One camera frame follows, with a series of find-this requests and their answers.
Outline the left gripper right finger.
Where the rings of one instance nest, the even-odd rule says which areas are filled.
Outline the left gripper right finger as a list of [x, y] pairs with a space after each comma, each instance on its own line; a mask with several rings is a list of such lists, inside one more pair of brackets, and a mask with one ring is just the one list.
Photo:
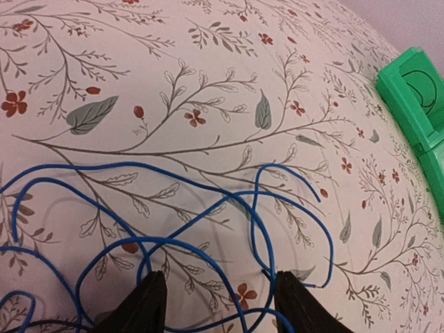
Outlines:
[[275, 280], [275, 310], [294, 332], [352, 333], [333, 317], [290, 271], [279, 271]]

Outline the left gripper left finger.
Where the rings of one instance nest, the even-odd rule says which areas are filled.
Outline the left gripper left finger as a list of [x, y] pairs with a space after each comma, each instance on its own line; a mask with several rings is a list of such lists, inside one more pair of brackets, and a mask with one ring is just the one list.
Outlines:
[[165, 331], [166, 312], [167, 285], [164, 274], [152, 271], [93, 332], [162, 333]]

